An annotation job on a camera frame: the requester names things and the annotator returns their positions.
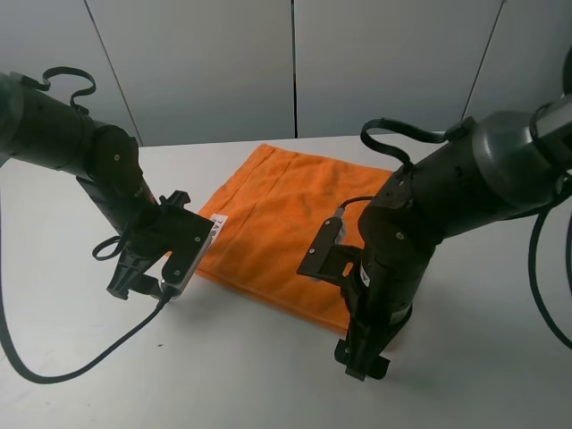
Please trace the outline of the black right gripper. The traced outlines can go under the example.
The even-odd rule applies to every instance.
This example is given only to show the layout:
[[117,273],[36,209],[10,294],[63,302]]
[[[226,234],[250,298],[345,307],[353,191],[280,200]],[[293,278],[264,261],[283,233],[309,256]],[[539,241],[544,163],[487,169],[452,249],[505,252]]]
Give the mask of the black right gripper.
[[383,350],[390,330],[405,320],[428,265],[429,257],[362,252],[341,289],[350,318],[334,359],[345,365],[347,375],[359,381],[386,376],[390,360],[375,349]]

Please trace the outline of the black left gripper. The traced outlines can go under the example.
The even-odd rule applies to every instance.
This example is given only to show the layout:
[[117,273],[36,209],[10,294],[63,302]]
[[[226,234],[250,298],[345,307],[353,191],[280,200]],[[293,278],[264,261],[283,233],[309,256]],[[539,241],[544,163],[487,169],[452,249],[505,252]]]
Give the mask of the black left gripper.
[[181,290],[165,280],[145,274],[151,258],[161,258],[171,252],[168,250],[167,229],[184,212],[190,202],[189,194],[175,190],[168,198],[159,198],[158,216],[144,226],[138,226],[128,240],[127,249],[119,256],[112,279],[106,290],[115,298],[127,300],[130,291],[161,299],[166,292],[171,299],[177,299]]

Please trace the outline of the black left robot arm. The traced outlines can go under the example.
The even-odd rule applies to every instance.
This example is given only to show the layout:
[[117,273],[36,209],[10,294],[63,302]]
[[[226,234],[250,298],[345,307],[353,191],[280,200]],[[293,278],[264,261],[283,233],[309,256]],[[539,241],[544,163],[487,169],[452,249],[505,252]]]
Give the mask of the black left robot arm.
[[213,221],[186,209],[184,191],[155,198],[139,165],[137,140],[93,120],[75,101],[48,96],[58,75],[93,79],[71,67],[49,69],[41,81],[2,75],[2,155],[76,178],[116,232],[92,251],[97,261],[118,260],[107,286],[111,295],[179,297],[211,243]]

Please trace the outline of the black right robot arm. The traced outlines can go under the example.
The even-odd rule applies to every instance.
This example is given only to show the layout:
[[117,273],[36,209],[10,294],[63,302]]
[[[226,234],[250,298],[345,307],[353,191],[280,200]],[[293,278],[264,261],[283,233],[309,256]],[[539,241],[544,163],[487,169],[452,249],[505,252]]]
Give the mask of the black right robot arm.
[[443,132],[374,119],[360,138],[401,163],[358,218],[363,247],[347,250],[349,327],[334,356],[364,380],[385,376],[383,350],[408,322],[444,240],[541,211],[570,190],[571,98],[530,114],[466,118]]

